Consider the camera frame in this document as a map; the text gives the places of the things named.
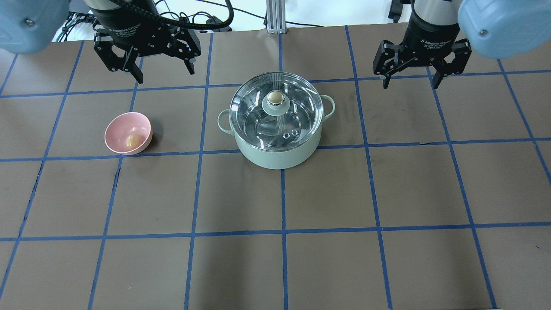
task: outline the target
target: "bowl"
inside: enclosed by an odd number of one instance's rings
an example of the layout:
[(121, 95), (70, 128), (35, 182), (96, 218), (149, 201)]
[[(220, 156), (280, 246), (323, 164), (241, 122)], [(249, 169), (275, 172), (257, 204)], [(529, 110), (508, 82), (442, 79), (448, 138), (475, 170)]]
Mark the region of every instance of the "bowl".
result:
[(113, 119), (105, 130), (105, 145), (115, 153), (134, 155), (151, 142), (153, 132), (149, 119), (138, 112), (128, 112)]

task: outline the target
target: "thick black hose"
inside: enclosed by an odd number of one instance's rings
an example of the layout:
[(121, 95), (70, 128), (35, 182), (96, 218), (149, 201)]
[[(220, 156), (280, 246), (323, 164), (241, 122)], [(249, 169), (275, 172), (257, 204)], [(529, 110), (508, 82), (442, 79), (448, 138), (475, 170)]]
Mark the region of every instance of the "thick black hose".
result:
[(147, 10), (144, 10), (142, 8), (137, 7), (132, 3), (128, 3), (125, 0), (110, 0), (110, 1), (115, 3), (115, 4), (118, 4), (119, 6), (125, 8), (125, 9), (127, 9), (131, 12), (134, 12), (138, 15), (149, 18), (149, 19), (154, 20), (156, 22), (160, 22), (162, 24), (169, 24), (169, 25), (179, 26), (179, 27), (183, 27), (183, 28), (186, 28), (186, 29), (199, 29), (199, 30), (220, 29), (220, 28), (224, 28), (224, 27), (229, 26), (231, 24), (231, 22), (234, 20), (234, 9), (231, 6), (230, 0), (225, 0), (226, 5), (228, 6), (228, 11), (229, 11), (228, 19), (224, 22), (216, 23), (216, 24), (195, 24), (195, 23), (181, 22), (179, 20), (170, 19), (170, 18), (166, 18), (166, 17), (156, 15), (156, 14), (150, 12), (150, 11), (147, 11)]

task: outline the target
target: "metal post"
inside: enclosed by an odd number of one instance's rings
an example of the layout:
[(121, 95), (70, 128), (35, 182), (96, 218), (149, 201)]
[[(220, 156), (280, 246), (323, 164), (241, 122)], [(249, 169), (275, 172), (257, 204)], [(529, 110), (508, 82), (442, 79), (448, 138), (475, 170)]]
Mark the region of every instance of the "metal post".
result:
[(269, 34), (287, 33), (285, 0), (266, 0), (266, 20)]

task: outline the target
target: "white pot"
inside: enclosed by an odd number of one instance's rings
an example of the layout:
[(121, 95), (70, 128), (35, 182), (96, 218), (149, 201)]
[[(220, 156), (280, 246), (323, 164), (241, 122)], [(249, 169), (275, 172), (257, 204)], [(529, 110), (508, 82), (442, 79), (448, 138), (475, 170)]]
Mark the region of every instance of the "white pot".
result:
[(231, 122), (230, 129), (223, 128), (220, 123), (220, 119), (225, 114), (229, 114), (230, 109), (226, 109), (218, 115), (218, 127), (228, 135), (235, 137), (235, 141), (237, 142), (237, 146), (239, 147), (241, 153), (243, 153), (243, 155), (245, 155), (245, 157), (253, 163), (268, 169), (287, 169), (302, 163), (313, 154), (320, 143), (321, 127), (323, 122), (329, 119), (329, 117), (331, 117), (335, 112), (335, 101), (327, 95), (320, 95), (320, 97), (331, 102), (333, 109), (329, 114), (322, 117), (319, 126), (314, 129), (314, 134), (310, 138), (292, 149), (285, 151), (269, 151), (266, 149), (261, 149), (253, 146), (245, 141), (240, 135), (236, 134)]

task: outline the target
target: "black connector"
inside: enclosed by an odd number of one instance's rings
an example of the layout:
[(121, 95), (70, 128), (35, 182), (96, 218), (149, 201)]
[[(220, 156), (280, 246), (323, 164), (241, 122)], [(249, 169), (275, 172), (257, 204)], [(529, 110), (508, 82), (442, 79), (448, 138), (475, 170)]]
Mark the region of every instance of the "black connector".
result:
[[(211, 18), (207, 19), (207, 25), (208, 24), (219, 24), (221, 23), (222, 21), (216, 17), (216, 16), (212, 16)], [(213, 29), (212, 31), (216, 32), (216, 33), (219, 33), (219, 32), (225, 32), (225, 31), (231, 31), (231, 27), (230, 26), (227, 26), (227, 27), (224, 27), (224, 28), (220, 28), (220, 29)]]

